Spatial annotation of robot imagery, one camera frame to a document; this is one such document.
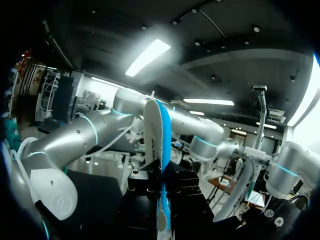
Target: white robotic arm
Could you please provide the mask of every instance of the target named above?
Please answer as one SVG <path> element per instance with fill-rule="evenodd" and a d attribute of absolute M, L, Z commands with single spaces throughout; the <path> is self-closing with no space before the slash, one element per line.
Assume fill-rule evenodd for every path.
<path fill-rule="evenodd" d="M 274 197 L 283 199 L 299 175 L 305 184 L 314 189 L 320 178 L 320 156 L 293 141 L 287 141 L 278 160 L 273 163 L 266 189 Z"/>
<path fill-rule="evenodd" d="M 134 116 L 143 114 L 148 100 L 148 97 L 136 91 L 119 89 L 115 95 L 111 110 L 89 112 L 45 137 L 28 143 L 22 153 L 22 164 L 19 166 L 14 161 L 9 173 L 11 189 L 20 206 L 31 211 L 33 216 L 39 216 L 34 209 L 30 189 L 26 184 L 28 181 L 26 176 L 29 179 L 34 179 L 32 174 L 40 173 L 40 171 L 36 170 L 60 170 L 69 165 L 74 160 L 85 155 L 98 143 L 105 141 L 111 133 L 129 127 L 133 122 Z M 218 124 L 167 104 L 165 107 L 170 115 L 174 132 L 194 135 L 189 151 L 195 158 L 208 161 L 218 154 L 219 149 L 221 149 L 221 153 L 228 154 L 234 151 L 233 144 L 229 144 L 231 149 L 228 150 L 228 143 L 226 142 L 222 147 L 218 148 L 223 134 L 223 128 Z M 53 208 L 58 207 L 58 209 L 64 210 L 67 201 L 62 196 L 65 196 L 69 202 L 71 201 L 69 205 L 71 204 L 75 208 L 78 197 L 65 195 L 65 192 L 59 192 L 59 189 L 63 191 L 62 187 L 54 186 L 58 190 L 50 197 L 54 201 L 50 201 L 48 203 L 50 205 L 46 205 L 45 202 L 43 204 L 52 213 L 54 213 L 52 211 Z"/>

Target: blue strip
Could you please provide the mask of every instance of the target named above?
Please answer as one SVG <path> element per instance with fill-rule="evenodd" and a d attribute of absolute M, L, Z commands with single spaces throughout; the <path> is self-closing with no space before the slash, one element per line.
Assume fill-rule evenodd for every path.
<path fill-rule="evenodd" d="M 162 120 L 162 169 L 161 172 L 164 174 L 166 167 L 170 162 L 171 157 L 171 120 L 168 114 L 168 111 L 164 107 L 164 105 L 156 100 L 156 103 L 160 109 L 160 115 Z M 170 208 L 169 208 L 169 201 L 167 199 L 167 191 L 166 191 L 166 184 L 165 182 L 161 183 L 161 205 L 166 217 L 166 229 L 168 230 L 171 226 L 171 219 L 170 219 Z"/>
<path fill-rule="evenodd" d="M 216 147 L 217 145 L 214 145 L 214 144 L 211 144 L 211 143 L 208 143 L 208 142 L 206 142 L 205 140 L 202 140 L 200 137 L 198 137 L 198 136 L 194 136 L 196 139 L 198 139 L 199 141 L 201 141 L 201 142 L 203 142 L 204 144 L 207 144 L 207 145 L 209 145 L 209 146 L 211 146 L 211 147 Z"/>
<path fill-rule="evenodd" d="M 28 158 L 28 157 L 31 157 L 36 154 L 44 154 L 44 155 L 48 156 L 48 154 L 46 154 L 44 151 L 34 151 L 34 152 L 29 153 L 26 157 Z"/>
<path fill-rule="evenodd" d="M 86 116 L 81 116 L 81 117 L 84 118 L 84 119 L 86 119 L 86 120 L 90 123 L 91 127 L 93 128 L 93 131 L 94 131 L 94 134 L 95 134 L 95 145 L 97 145 L 97 144 L 98 144 L 98 134 L 97 134 L 97 131 L 96 131 L 95 126 L 94 126 L 93 123 L 90 121 L 90 119 L 87 118 Z"/>
<path fill-rule="evenodd" d="M 279 167 L 280 169 L 282 169 L 283 171 L 287 172 L 288 174 L 291 174 L 292 176 L 295 176 L 295 177 L 299 177 L 298 174 L 294 173 L 293 171 L 290 171 L 288 169 L 286 169 L 285 167 L 279 165 L 278 163 L 275 164 L 277 167 Z"/>
<path fill-rule="evenodd" d="M 45 221 L 42 220 L 42 222 L 43 222 L 43 226 L 44 226 L 44 230 L 45 230 L 45 234 L 46 234 L 46 239 L 49 239 L 49 232 L 48 232 L 47 226 L 45 224 Z"/>
<path fill-rule="evenodd" d="M 126 114 L 126 113 L 119 112 L 119 111 L 115 110 L 114 108 L 112 108 L 112 111 L 115 112 L 116 114 L 123 115 L 123 116 L 132 116 L 133 115 L 133 113 Z"/>

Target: ceiling light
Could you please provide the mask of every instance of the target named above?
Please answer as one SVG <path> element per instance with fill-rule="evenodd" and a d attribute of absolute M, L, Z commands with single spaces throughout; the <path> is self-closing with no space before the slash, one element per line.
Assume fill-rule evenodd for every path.
<path fill-rule="evenodd" d="M 173 24 L 173 25 L 178 25 L 179 23 L 180 23 L 180 19 L 178 19 L 178 20 L 173 20 L 173 21 L 172 21 L 172 24 Z"/>
<path fill-rule="evenodd" d="M 235 134 L 247 136 L 247 133 L 245 131 L 240 131 L 240 130 L 237 130 L 237 129 L 231 129 L 231 132 L 235 133 Z"/>
<path fill-rule="evenodd" d="M 265 126 L 266 128 L 270 128 L 270 129 L 277 129 L 276 126 L 269 125 L 269 124 L 264 124 L 264 126 Z"/>
<path fill-rule="evenodd" d="M 39 65 L 37 64 L 38 67 L 43 67 L 43 68 L 47 68 L 47 69 L 53 69 L 53 70 L 57 70 L 55 67 L 50 67 L 50 66 L 44 66 L 44 65 Z"/>
<path fill-rule="evenodd" d="M 105 81 L 105 80 L 102 80 L 102 79 L 100 79 L 100 78 L 96 78 L 96 77 L 94 77 L 94 76 L 92 76 L 91 79 L 96 80 L 96 81 L 101 82 L 101 83 L 104 83 L 104 84 L 108 84 L 108 85 L 117 87 L 117 88 L 119 88 L 119 89 L 124 89 L 124 88 L 125 88 L 124 86 L 120 86 L 120 85 L 118 85 L 118 84 L 115 84 L 115 83 L 112 83 L 112 82 L 109 82 L 109 81 Z"/>
<path fill-rule="evenodd" d="M 258 27 L 257 25 L 253 25 L 253 31 L 255 31 L 256 33 L 260 32 L 260 27 Z"/>
<path fill-rule="evenodd" d="M 125 75 L 130 77 L 135 76 L 141 69 L 151 63 L 161 54 L 168 51 L 170 48 L 171 46 L 169 46 L 168 44 L 159 39 L 156 39 L 140 54 L 140 56 L 137 57 L 137 59 L 125 72 Z"/>
<path fill-rule="evenodd" d="M 205 114 L 201 111 L 189 111 L 189 113 L 191 114 L 195 114 L 195 115 L 201 115 L 201 116 L 204 116 Z"/>
<path fill-rule="evenodd" d="M 309 109 L 310 105 L 314 101 L 317 91 L 320 87 L 319 78 L 320 67 L 316 59 L 316 56 L 313 55 L 313 64 L 309 84 L 299 107 L 297 108 L 293 117 L 287 124 L 289 127 L 293 127 L 297 124 L 297 122 L 302 118 L 302 116 L 306 113 L 306 111 Z"/>
<path fill-rule="evenodd" d="M 233 101 L 229 100 L 217 100 L 217 99 L 183 99 L 186 103 L 190 104 L 217 104 L 217 105 L 228 105 L 234 106 Z"/>

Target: screw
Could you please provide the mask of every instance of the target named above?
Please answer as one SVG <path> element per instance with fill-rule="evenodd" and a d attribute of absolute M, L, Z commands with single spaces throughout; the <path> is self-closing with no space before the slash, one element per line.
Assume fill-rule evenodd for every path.
<path fill-rule="evenodd" d="M 136 188 L 134 186 L 129 186 L 128 187 L 128 191 L 130 192 L 134 192 L 136 190 Z"/>
<path fill-rule="evenodd" d="M 282 217 L 280 217 L 280 216 L 278 216 L 274 220 L 274 225 L 276 225 L 277 228 L 280 228 L 283 224 L 284 224 L 284 219 Z"/>
<path fill-rule="evenodd" d="M 272 218 L 274 216 L 274 211 L 272 211 L 271 209 L 267 209 L 264 211 L 264 215 L 267 217 L 267 218 Z"/>
<path fill-rule="evenodd" d="M 194 186 L 194 187 L 192 188 L 192 190 L 198 192 L 198 191 L 200 191 L 200 187 Z"/>

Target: ceiling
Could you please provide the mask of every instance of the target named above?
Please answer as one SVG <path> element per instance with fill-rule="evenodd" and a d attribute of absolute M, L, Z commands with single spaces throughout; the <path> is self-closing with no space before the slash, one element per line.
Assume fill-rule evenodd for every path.
<path fill-rule="evenodd" d="M 269 0 L 65 0 L 46 21 L 76 70 L 145 93 L 155 90 L 167 101 L 234 102 L 189 104 L 189 110 L 208 117 L 256 126 L 258 98 L 252 86 L 267 85 L 269 107 L 285 111 L 279 131 L 298 108 L 312 70 L 310 44 Z M 136 76 L 126 76 L 155 39 L 171 49 Z"/>

